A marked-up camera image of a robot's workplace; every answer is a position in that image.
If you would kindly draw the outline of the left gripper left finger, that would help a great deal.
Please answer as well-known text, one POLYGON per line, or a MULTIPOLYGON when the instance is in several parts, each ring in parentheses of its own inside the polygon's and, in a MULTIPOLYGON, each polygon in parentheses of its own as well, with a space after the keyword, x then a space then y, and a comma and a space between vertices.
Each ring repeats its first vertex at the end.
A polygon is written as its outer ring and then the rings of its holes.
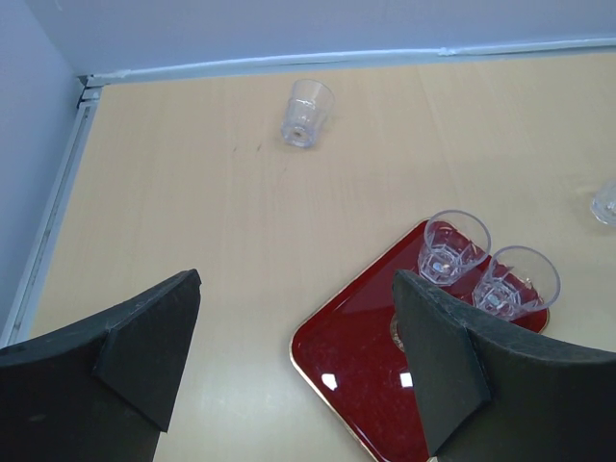
POLYGON ((1 350, 4 461, 150 461, 169 428, 200 305, 181 271, 1 350))

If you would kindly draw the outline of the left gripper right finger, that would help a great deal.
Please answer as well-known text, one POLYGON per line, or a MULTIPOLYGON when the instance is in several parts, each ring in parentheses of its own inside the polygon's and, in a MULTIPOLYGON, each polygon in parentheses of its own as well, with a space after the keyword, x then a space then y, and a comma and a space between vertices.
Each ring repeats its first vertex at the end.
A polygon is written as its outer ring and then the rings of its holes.
POLYGON ((393 295, 423 435, 440 461, 611 461, 615 356, 486 314, 398 271, 393 295))

